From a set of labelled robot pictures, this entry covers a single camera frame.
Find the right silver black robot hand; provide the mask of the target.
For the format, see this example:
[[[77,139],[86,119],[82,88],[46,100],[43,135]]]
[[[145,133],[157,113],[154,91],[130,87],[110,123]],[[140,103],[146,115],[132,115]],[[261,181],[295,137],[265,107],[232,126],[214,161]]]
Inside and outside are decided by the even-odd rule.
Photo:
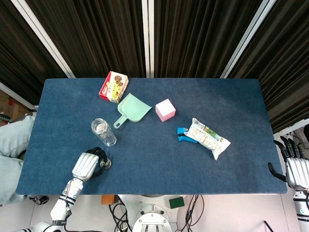
[[[302,148],[292,139],[280,136],[283,143],[274,140],[280,149],[285,164],[286,175],[275,171],[272,163],[268,163],[270,173],[277,179],[288,184],[297,191],[309,191],[309,159],[305,157]]]

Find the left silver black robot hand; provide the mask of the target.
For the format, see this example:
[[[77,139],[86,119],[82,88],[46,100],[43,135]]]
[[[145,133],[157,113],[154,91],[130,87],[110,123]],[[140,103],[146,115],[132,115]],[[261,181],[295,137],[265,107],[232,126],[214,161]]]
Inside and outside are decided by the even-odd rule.
[[[94,147],[80,155],[72,170],[72,175],[81,181],[87,181],[103,174],[111,167],[111,164],[105,151],[100,147]]]

